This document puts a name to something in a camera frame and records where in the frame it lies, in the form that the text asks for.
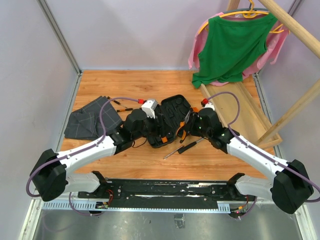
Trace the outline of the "orange-handled screwdriver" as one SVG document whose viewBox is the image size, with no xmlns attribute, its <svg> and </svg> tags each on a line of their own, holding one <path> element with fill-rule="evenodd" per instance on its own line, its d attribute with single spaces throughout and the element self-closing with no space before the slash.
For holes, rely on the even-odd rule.
<svg viewBox="0 0 320 240">
<path fill-rule="evenodd" d="M 161 141 L 162 141 L 163 144 L 165 144 L 165 143 L 168 142 L 168 139 L 167 139 L 166 136 L 164 136 L 164 137 L 161 138 Z"/>
</svg>

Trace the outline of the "black plastic tool case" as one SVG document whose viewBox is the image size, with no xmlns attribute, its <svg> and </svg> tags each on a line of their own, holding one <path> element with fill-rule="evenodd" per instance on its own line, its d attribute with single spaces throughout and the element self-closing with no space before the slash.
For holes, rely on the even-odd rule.
<svg viewBox="0 0 320 240">
<path fill-rule="evenodd" d="M 156 116 L 162 117 L 161 123 L 163 126 L 161 126 L 160 129 L 160 136 L 147 137 L 150 146 L 153 148 L 161 148 L 173 143 L 176 138 L 181 139 L 182 131 L 178 133 L 178 136 L 176 136 L 176 131 L 180 126 L 180 122 L 184 120 L 189 110 L 198 111 L 196 107 L 191 107 L 187 99 L 181 94 L 162 100 L 156 107 L 155 113 Z M 167 137 L 168 142 L 162 143 L 161 138 L 163 137 Z"/>
</svg>

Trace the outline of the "claw hammer black handle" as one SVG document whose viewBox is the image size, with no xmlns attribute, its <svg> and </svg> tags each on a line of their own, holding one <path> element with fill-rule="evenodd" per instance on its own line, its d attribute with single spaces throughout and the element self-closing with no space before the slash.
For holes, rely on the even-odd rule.
<svg viewBox="0 0 320 240">
<path fill-rule="evenodd" d="M 179 153 L 179 154 L 184 153 L 185 151 L 187 151 L 187 150 L 189 150 L 190 148 L 194 147 L 195 145 L 197 145 L 199 142 L 201 142 L 201 141 L 203 141 L 203 140 L 204 140 L 204 138 L 200 138 L 200 139 L 198 139 L 198 140 L 196 140 L 196 141 L 193 141 L 193 142 L 189 143 L 188 145 L 180 148 L 180 149 L 178 150 L 178 153 Z"/>
</svg>

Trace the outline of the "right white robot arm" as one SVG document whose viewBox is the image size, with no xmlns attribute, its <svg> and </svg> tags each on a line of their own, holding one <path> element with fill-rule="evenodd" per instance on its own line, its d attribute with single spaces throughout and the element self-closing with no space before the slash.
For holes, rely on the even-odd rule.
<svg viewBox="0 0 320 240">
<path fill-rule="evenodd" d="M 222 126 L 207 100 L 201 110 L 191 109 L 185 119 L 188 134 L 208 140 L 215 149 L 245 161 L 265 176 L 262 179 L 237 173 L 226 188 L 230 199 L 238 200 L 243 195 L 268 199 L 283 212 L 293 214 L 313 195 L 314 188 L 302 162 L 274 156 L 232 128 Z"/>
</svg>

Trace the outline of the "orange-black pliers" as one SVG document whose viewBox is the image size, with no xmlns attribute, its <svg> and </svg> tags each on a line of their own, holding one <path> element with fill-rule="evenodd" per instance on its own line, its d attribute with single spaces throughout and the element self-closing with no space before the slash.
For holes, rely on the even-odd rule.
<svg viewBox="0 0 320 240">
<path fill-rule="evenodd" d="M 181 139 L 179 141 L 180 144 L 182 144 L 184 142 L 185 138 L 187 137 L 187 131 L 185 130 L 185 128 L 186 128 L 187 123 L 189 121 L 190 114 L 191 114 L 191 110 L 188 111 L 184 120 L 182 122 L 180 122 L 179 127 L 175 133 L 175 135 L 178 136 L 178 133 L 182 132 L 182 136 L 180 137 Z"/>
</svg>

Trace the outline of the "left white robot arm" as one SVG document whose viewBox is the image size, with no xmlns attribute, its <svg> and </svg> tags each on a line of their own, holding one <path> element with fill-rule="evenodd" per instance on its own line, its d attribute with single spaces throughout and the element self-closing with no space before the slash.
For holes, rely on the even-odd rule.
<svg viewBox="0 0 320 240">
<path fill-rule="evenodd" d="M 52 201 L 61 194 L 87 192 L 103 198 L 108 192 L 107 181 L 98 171 L 76 173 L 75 171 L 98 159 L 111 157 L 132 147 L 134 141 L 160 132 L 163 123 L 156 115 L 158 102 L 154 99 L 138 99 L 140 108 L 133 110 L 123 125 L 107 130 L 102 136 L 82 146 L 55 153 L 45 150 L 32 169 L 26 183 L 26 192 L 31 197 Z"/>
</svg>

